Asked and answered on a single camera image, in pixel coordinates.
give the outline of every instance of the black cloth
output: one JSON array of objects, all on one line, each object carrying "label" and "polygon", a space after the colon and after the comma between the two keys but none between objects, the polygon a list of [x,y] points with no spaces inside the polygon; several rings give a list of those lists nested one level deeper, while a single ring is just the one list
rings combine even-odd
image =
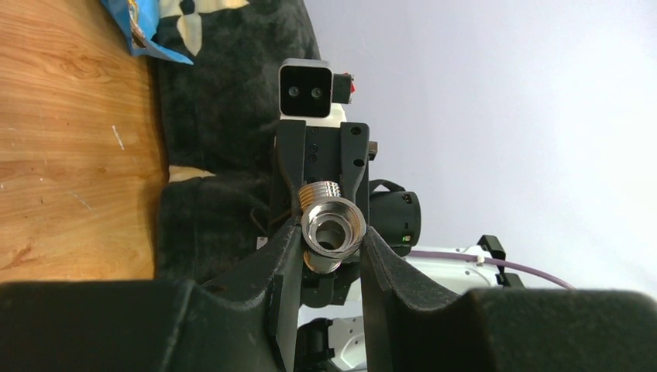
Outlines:
[{"label": "black cloth", "polygon": [[[187,3],[184,14],[194,11]],[[194,61],[157,61],[161,119],[169,164],[216,177],[164,188],[156,277],[202,283],[256,250],[263,233],[251,215],[266,215],[269,202],[278,69],[287,58],[319,59],[319,51],[302,0],[252,0],[199,14],[196,55],[178,30],[180,16],[160,20],[157,42]]]}]

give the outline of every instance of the white background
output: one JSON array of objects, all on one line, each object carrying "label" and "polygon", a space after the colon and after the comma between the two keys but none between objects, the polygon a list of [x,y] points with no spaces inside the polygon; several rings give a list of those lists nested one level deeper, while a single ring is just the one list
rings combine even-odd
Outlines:
[{"label": "white background", "polygon": [[422,246],[492,234],[578,288],[657,297],[656,1],[306,5]]}]

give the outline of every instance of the depth camera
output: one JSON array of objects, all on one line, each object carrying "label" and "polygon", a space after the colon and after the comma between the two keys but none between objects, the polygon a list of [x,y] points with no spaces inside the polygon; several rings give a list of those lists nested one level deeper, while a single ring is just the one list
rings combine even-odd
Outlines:
[{"label": "depth camera", "polygon": [[331,113],[333,71],[323,60],[288,59],[279,70],[280,112],[325,118]]}]

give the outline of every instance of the wooden table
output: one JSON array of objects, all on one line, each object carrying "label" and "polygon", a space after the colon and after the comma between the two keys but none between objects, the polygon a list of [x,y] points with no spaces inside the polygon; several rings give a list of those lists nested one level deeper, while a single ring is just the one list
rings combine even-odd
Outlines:
[{"label": "wooden table", "polygon": [[146,58],[99,0],[4,0],[0,29],[0,281],[152,277],[166,168]]}]

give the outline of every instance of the chrome hose connector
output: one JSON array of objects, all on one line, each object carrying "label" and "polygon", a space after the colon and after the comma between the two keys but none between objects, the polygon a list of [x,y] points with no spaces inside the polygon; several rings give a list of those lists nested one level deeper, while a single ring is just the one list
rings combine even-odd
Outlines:
[{"label": "chrome hose connector", "polygon": [[335,271],[354,254],[365,236],[365,217],[360,209],[340,197],[335,182],[315,182],[299,190],[301,230],[308,249],[304,261],[315,273]]}]

